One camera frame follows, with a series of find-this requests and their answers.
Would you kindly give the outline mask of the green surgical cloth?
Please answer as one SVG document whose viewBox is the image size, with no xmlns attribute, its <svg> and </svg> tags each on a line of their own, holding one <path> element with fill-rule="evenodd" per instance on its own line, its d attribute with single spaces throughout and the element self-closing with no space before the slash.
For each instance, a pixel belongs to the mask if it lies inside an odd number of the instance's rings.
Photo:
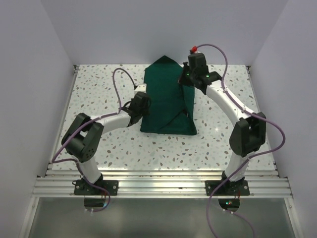
<svg viewBox="0 0 317 238">
<path fill-rule="evenodd" d="M 140 131 L 144 133 L 196 135 L 194 123 L 195 89 L 178 80 L 182 67 L 162 56 L 145 69 L 144 83 L 151 99 L 149 114 L 144 116 Z"/>
</svg>

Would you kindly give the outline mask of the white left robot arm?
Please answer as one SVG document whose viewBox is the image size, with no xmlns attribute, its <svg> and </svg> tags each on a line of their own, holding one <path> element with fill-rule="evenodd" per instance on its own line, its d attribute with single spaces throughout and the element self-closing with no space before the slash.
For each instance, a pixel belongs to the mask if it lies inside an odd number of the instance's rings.
<svg viewBox="0 0 317 238">
<path fill-rule="evenodd" d="M 82 176 L 87 180 L 85 188 L 96 195 L 102 191 L 103 182 L 95 153 L 103 134 L 130 127 L 148 114 L 151 100 L 148 94 L 138 92 L 117 113 L 88 116 L 80 113 L 66 131 L 61 141 L 62 149 L 75 157 Z"/>
</svg>

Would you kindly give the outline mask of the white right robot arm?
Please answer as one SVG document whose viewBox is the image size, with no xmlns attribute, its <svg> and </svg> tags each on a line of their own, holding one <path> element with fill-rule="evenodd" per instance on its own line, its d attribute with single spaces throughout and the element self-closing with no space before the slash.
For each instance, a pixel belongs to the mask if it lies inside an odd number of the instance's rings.
<svg viewBox="0 0 317 238">
<path fill-rule="evenodd" d="M 222 109 L 233 125 L 229 138 L 232 155 L 220 183 L 223 193 L 233 194 L 238 189 L 238 181 L 245 177 L 248 156 L 265 143 L 266 122 L 246 114 L 229 99 L 227 93 L 231 91 L 217 72 L 209 71 L 203 53 L 188 55 L 188 61 L 183 63 L 179 84 L 199 89 Z"/>
</svg>

